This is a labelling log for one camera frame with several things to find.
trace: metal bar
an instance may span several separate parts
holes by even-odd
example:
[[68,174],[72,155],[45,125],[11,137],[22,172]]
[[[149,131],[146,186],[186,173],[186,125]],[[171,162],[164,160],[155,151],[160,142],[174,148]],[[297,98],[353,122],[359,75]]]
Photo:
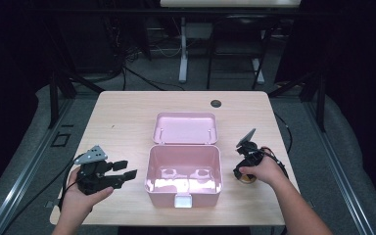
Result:
[[342,12],[305,12],[295,8],[290,10],[264,9],[264,8],[159,8],[159,9],[26,9],[30,13],[46,15],[103,15],[121,17],[218,17],[226,15],[270,15],[285,19],[331,20],[344,14]]
[[15,210],[24,196],[26,189],[28,188],[30,182],[33,179],[36,171],[39,168],[44,156],[43,153],[47,146],[50,144],[51,139],[56,134],[56,129],[60,125],[61,120],[66,115],[68,110],[72,105],[73,100],[67,99],[60,109],[60,118],[54,125],[55,128],[48,129],[45,133],[40,145],[38,146],[34,156],[30,158],[30,161],[26,164],[25,168],[18,177],[8,196],[6,197],[4,203],[0,208],[0,234],[4,231],[5,227],[8,225]]
[[359,234],[374,234],[374,231],[372,230],[371,225],[369,224],[368,219],[366,218],[365,213],[362,209],[362,205],[360,204],[358,197],[353,191],[353,188],[351,187],[351,184],[347,179],[347,176],[341,166],[338,156],[335,153],[334,148],[331,145],[331,142],[329,141],[327,133],[321,131],[317,124],[313,106],[308,102],[304,102],[304,108],[308,115],[312,117],[310,118],[310,122],[313,126],[313,129],[319,136],[323,144],[323,147],[325,148],[331,171],[334,175],[335,181],[338,184],[338,187],[341,190],[341,194],[344,197],[344,200],[352,215],[352,219],[355,223],[356,228],[358,229]]

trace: black wire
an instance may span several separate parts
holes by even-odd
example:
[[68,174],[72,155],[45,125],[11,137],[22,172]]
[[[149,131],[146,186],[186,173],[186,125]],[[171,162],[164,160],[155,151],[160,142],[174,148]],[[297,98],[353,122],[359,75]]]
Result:
[[8,223],[8,225],[5,227],[4,231],[2,232],[2,234],[5,234],[8,229],[11,227],[11,225],[15,222],[15,220],[25,211],[25,209],[27,207],[29,207],[29,205],[36,199],[39,197],[39,195],[41,195],[52,183],[54,183],[54,181],[57,180],[58,177],[60,177],[60,175],[70,166],[74,163],[74,161],[77,159],[75,158],[72,162],[69,162],[66,166],[64,166],[64,168],[47,184],[45,185],[35,196],[33,196],[21,209],[20,211],[18,211],[18,213],[11,219],[11,221]]
[[185,90],[183,87],[178,86],[178,85],[173,85],[173,84],[168,84],[168,83],[162,83],[162,82],[158,82],[158,81],[149,80],[149,79],[143,77],[141,74],[139,74],[139,73],[137,73],[137,72],[135,72],[135,71],[129,69],[129,68],[126,67],[126,66],[123,66],[123,68],[124,68],[125,70],[129,71],[130,73],[132,73],[132,74],[138,76],[138,77],[141,78],[143,81],[145,81],[146,83],[150,84],[151,86],[157,88],[158,90],[165,91],[165,89],[160,88],[159,86],[155,85],[154,83],[161,84],[161,85],[175,86],[175,87],[180,88],[180,89],[183,90],[183,91]]
[[121,67],[121,73],[123,74],[123,86],[121,90],[124,91],[126,89],[126,71],[123,67]]
[[279,118],[283,122],[283,124],[286,126],[286,129],[288,130],[290,142],[289,142],[289,147],[287,149],[287,153],[289,154],[289,152],[292,149],[292,143],[293,143],[293,137],[292,137],[291,129],[289,128],[289,125],[286,123],[286,121],[281,116],[277,115],[276,112],[274,112],[274,115],[277,116],[277,118]]

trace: black curtain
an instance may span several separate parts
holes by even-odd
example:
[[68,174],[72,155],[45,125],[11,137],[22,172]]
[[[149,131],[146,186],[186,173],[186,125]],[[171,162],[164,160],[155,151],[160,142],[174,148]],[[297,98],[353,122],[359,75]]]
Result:
[[48,84],[48,63],[20,4],[0,0],[0,176],[36,111],[35,92]]
[[349,121],[364,170],[376,188],[376,1],[303,0],[301,8],[344,16],[295,21],[276,82],[295,80],[327,65],[326,92]]

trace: black cable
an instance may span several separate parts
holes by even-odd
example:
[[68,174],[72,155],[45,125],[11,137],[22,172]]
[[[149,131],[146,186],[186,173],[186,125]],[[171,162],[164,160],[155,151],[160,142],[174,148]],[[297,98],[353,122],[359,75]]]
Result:
[[74,163],[74,161],[72,162],[69,162],[66,166],[64,166],[64,168],[47,184],[45,185],[35,196],[33,196],[21,209],[20,211],[18,211],[18,213],[11,219],[11,221],[8,223],[8,225],[5,227],[4,231],[2,232],[2,234],[5,234],[8,229],[11,227],[11,225],[15,222],[15,220],[26,210],[27,207],[29,207],[29,205],[36,199],[39,197],[39,195],[41,195],[52,183],[54,183],[54,181],[57,180],[58,177],[60,177],[60,175],[72,164]]
[[123,74],[123,86],[121,90],[124,91],[126,89],[126,71],[123,67],[121,67],[121,73]]
[[165,91],[165,89],[160,88],[159,86],[155,85],[154,83],[161,84],[161,85],[175,86],[175,87],[178,87],[179,89],[181,89],[181,90],[183,90],[183,91],[185,90],[183,87],[178,86],[178,85],[173,85],[173,84],[168,84],[168,83],[163,83],[163,82],[158,82],[158,81],[149,80],[149,79],[143,77],[141,74],[139,74],[139,73],[137,73],[137,72],[135,72],[135,71],[129,69],[129,68],[126,67],[126,66],[123,66],[123,68],[124,68],[125,70],[129,71],[130,73],[132,73],[132,74],[138,76],[138,77],[141,78],[143,81],[145,81],[146,83],[150,84],[151,86],[157,88],[158,90]]
[[289,128],[289,125],[286,123],[286,121],[281,116],[277,115],[276,112],[274,112],[274,115],[277,116],[277,118],[279,118],[283,122],[283,124],[286,126],[286,129],[288,130],[290,142],[289,142],[289,147],[287,149],[287,153],[289,154],[289,152],[292,149],[292,143],[293,143],[293,137],[292,137],[291,129]]
[[70,174],[71,168],[74,165],[75,160],[77,160],[81,156],[83,156],[83,154],[78,155],[75,159],[73,159],[71,162],[69,162],[69,164],[66,166],[66,168],[68,170],[64,174],[62,194],[61,194],[60,202],[58,203],[58,207],[60,208],[60,211],[61,211],[61,209],[63,207],[64,196],[66,195],[66,192],[68,190],[68,188],[66,188],[66,184],[67,184],[67,179],[69,178],[69,174]]

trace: gray carpet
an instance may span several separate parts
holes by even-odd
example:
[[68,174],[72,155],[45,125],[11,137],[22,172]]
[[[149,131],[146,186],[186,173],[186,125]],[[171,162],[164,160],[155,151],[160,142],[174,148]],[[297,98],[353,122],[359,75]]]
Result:
[[[148,79],[171,83],[183,87],[185,90],[205,90],[207,77],[207,59],[204,58],[204,42],[194,42],[189,50],[188,81],[179,84],[179,57],[165,57],[162,53],[154,53],[153,60],[148,61],[140,56],[127,66],[133,71],[146,76]],[[259,86],[257,90],[272,91],[276,88],[273,83],[277,71],[284,43],[272,40],[268,51],[267,60],[263,66],[263,74],[266,84]],[[123,75],[115,79],[98,83],[107,90],[121,90]],[[252,80],[213,80],[211,90],[250,90]],[[178,90],[176,86],[160,87],[168,90]],[[33,180],[30,182],[17,209],[19,210],[30,198],[32,198],[47,182],[49,182],[67,162],[73,157],[75,149],[80,141],[86,123],[95,105],[97,95],[86,87],[75,84],[78,96],[72,101],[66,115],[61,119],[54,131],[62,136],[69,136],[65,147],[51,147],[56,139],[53,135],[48,146],[44,149],[43,161],[39,164]],[[126,90],[153,90],[154,88],[130,73],[126,74]],[[334,234],[358,234],[358,229],[347,207],[334,176],[331,173],[327,153],[321,140],[316,134],[315,127],[311,124],[312,116],[307,112],[305,105],[297,98],[299,88],[294,88],[285,97],[271,99],[274,112],[281,116],[288,124],[293,135],[293,146],[290,159],[303,197],[314,204],[315,211],[324,219]],[[37,92],[40,104],[34,120],[25,135],[22,144],[15,153],[7,170],[0,179],[0,208],[9,194],[24,166],[33,158],[36,151],[45,139],[50,118],[49,91],[44,87]],[[61,103],[69,104],[63,97]],[[288,146],[291,139],[285,125],[279,120],[285,145]],[[376,193],[371,182],[362,169],[362,154],[357,146],[351,127],[342,116],[333,101],[327,99],[325,127],[327,135],[338,154],[339,160],[346,171],[352,188],[357,194],[362,207],[376,233]],[[65,143],[66,139],[59,136],[53,144]],[[11,225],[6,234],[50,234],[54,228],[49,222],[50,209],[44,208],[48,201],[58,197],[61,189],[60,177],[42,195],[40,195]],[[281,227],[276,227],[276,234],[280,234]],[[253,227],[253,234],[270,234],[268,227]],[[116,227],[109,226],[82,226],[79,234],[118,234]]]

